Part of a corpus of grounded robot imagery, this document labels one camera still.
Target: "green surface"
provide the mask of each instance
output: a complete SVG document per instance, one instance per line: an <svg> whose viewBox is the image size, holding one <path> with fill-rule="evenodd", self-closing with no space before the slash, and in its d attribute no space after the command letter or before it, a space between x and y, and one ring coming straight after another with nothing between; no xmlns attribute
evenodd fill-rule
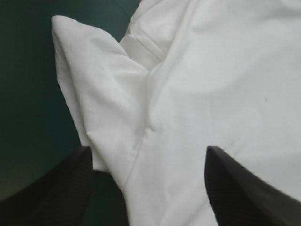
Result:
<svg viewBox="0 0 301 226"><path fill-rule="evenodd" d="M0 0L0 201L44 175L80 145L56 80L51 17L69 16L120 40L138 2ZM109 205L102 192L119 195L118 190L108 189L116 185L109 176L95 174L95 179L92 197ZM101 225L97 222L105 214L97 219L93 213L103 208L91 201L84 225Z"/></svg>
<svg viewBox="0 0 301 226"><path fill-rule="evenodd" d="M94 179L82 226L128 226L126 205L111 175L95 172Z"/></svg>

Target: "white cloth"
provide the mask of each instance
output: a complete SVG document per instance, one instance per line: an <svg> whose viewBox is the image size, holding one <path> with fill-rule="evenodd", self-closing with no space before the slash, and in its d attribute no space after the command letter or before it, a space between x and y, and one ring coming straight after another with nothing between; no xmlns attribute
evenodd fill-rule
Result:
<svg viewBox="0 0 301 226"><path fill-rule="evenodd" d="M206 147L301 200L301 1L142 0L120 44L53 17L57 76L131 226L216 226Z"/></svg>

